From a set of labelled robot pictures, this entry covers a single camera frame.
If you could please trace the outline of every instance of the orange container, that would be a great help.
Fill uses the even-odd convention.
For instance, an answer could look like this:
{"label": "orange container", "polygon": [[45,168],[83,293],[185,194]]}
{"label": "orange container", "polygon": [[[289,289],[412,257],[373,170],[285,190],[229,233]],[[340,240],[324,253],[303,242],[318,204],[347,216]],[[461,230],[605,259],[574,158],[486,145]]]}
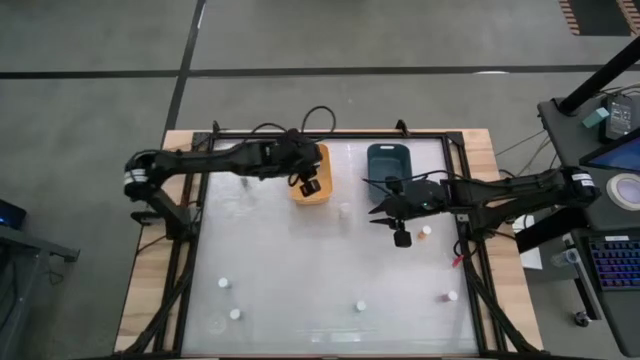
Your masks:
{"label": "orange container", "polygon": [[318,148],[320,148],[320,153],[322,153],[322,161],[320,161],[320,167],[318,167],[318,175],[316,175],[314,179],[318,180],[320,183],[320,191],[311,196],[304,197],[300,191],[299,182],[289,190],[291,198],[300,205],[316,205],[325,203],[329,200],[331,193],[333,192],[329,148],[324,144],[318,144]]}

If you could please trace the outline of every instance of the desk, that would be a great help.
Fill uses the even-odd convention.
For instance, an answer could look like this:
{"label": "desk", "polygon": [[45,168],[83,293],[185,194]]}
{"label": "desk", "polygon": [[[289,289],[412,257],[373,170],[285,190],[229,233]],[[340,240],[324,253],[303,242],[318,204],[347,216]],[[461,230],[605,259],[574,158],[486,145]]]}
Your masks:
{"label": "desk", "polygon": [[[474,178],[487,181],[498,179],[498,169],[487,130],[449,131],[463,133],[469,167]],[[170,131],[167,133],[163,148],[188,151],[193,133],[194,131]],[[165,183],[163,188],[175,202],[179,202],[183,183],[184,176],[174,176]],[[191,193],[193,200],[196,198],[198,185],[199,177],[196,176]],[[139,246],[144,246],[163,234],[164,227],[162,225],[145,227]],[[170,252],[171,243],[161,241],[146,249],[136,258],[116,339],[115,351],[126,349],[137,338],[160,305]],[[511,239],[497,236],[487,241],[487,252],[500,305],[525,338],[532,345],[542,348],[542,341],[516,244]],[[488,346],[490,349],[495,349],[496,342],[492,336],[493,330],[491,328],[490,315],[484,308],[481,311]],[[176,314],[177,312],[174,308],[169,317],[164,344],[165,349],[171,349],[172,347]]]}
{"label": "desk", "polygon": [[[640,102],[637,96],[633,96],[636,104],[636,113],[640,110]],[[538,104],[542,124],[549,133],[553,146],[558,153],[562,165],[578,166],[580,158],[598,149],[602,144],[598,142],[598,127],[587,129],[581,123],[582,119],[591,114],[601,105],[600,100],[590,99],[585,102],[574,116],[561,114],[554,101],[547,101]],[[602,191],[602,196],[584,210],[576,210],[572,219],[557,219],[556,223],[565,223],[571,228],[571,235],[576,248],[584,261],[590,258],[588,244],[589,237],[606,235],[628,235],[640,236],[640,213],[631,212],[615,205],[606,193],[606,185],[610,178],[620,173],[617,170],[585,168],[591,174],[593,182]],[[544,236],[544,228],[552,226],[542,226],[542,230],[530,228],[526,231],[535,240],[549,239]],[[563,231],[562,226],[555,227],[554,236],[562,236],[567,231]],[[636,310],[636,305],[640,302],[640,293],[637,291],[625,292],[603,292],[598,287],[597,274],[592,264],[585,266],[586,279],[590,279],[591,287],[596,289],[595,295],[599,301],[604,314],[607,317],[609,326],[614,334],[620,350],[628,356],[638,356],[640,354],[640,343],[637,341],[638,324],[640,324],[640,313]],[[597,307],[597,304],[590,304],[588,299],[584,299],[587,309],[589,306]]]}

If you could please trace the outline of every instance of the rgb keyboard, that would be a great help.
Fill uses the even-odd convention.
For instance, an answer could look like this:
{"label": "rgb keyboard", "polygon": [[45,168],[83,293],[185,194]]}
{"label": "rgb keyboard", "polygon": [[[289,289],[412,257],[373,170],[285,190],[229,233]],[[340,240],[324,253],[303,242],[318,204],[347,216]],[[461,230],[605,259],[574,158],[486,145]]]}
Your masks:
{"label": "rgb keyboard", "polygon": [[589,244],[602,290],[640,289],[640,241]]}

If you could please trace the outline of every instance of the wooden board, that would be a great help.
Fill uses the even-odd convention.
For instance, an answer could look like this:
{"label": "wooden board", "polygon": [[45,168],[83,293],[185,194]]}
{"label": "wooden board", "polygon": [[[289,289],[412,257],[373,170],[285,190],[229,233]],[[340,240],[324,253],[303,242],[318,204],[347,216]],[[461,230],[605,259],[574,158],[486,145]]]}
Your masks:
{"label": "wooden board", "polygon": [[[371,132],[388,132],[390,130],[371,130]],[[473,178],[492,181],[499,179],[493,146],[489,131],[486,129],[450,129],[450,130],[414,130],[413,132],[446,132],[460,131],[464,134],[467,158]],[[193,130],[169,131],[165,138],[163,149],[189,150]],[[174,176],[163,186],[164,190],[176,202],[180,200],[184,176]],[[195,199],[199,179],[194,179],[192,199]],[[511,233],[512,230],[503,226],[501,231]],[[150,226],[143,229],[139,246],[157,239],[163,235],[164,227]],[[166,271],[169,263],[171,243],[161,241],[146,249],[135,261],[129,291],[122,313],[120,329],[118,331],[115,351],[126,349],[137,338],[157,311],[162,299]],[[494,286],[498,302],[511,319],[515,327],[524,337],[537,348],[542,348],[542,340],[538,324],[533,312],[529,289],[527,287],[524,270],[520,262],[520,254],[516,243],[509,238],[496,236],[487,240],[487,252],[491,265]],[[491,330],[491,320],[488,311],[482,306],[482,317],[489,348],[495,348],[495,339]],[[170,349],[173,340],[175,316],[170,317],[165,348]]]}

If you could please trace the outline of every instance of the concrete floor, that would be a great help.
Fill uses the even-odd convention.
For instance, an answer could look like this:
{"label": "concrete floor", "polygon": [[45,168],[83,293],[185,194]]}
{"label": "concrete floor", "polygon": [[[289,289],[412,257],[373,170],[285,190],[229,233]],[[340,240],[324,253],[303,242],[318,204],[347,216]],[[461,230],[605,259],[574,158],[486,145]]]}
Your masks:
{"label": "concrete floor", "polygon": [[[4,0],[0,72],[177,69],[194,0]],[[192,68],[603,63],[630,38],[574,37],[555,0],[209,0]],[[191,79],[179,129],[297,126],[331,106],[340,128],[489,128],[502,150],[541,129],[536,103],[588,74]],[[625,74],[621,83],[640,80]],[[159,146],[174,79],[0,80],[0,198],[28,231],[82,248],[65,281],[43,277],[27,359],[110,353],[139,227],[122,167]],[[325,126],[320,119],[314,128]],[[542,138],[500,156],[517,171]],[[533,171],[549,166],[546,149]],[[622,358],[606,323],[577,328],[570,283],[530,286],[545,348]]]}

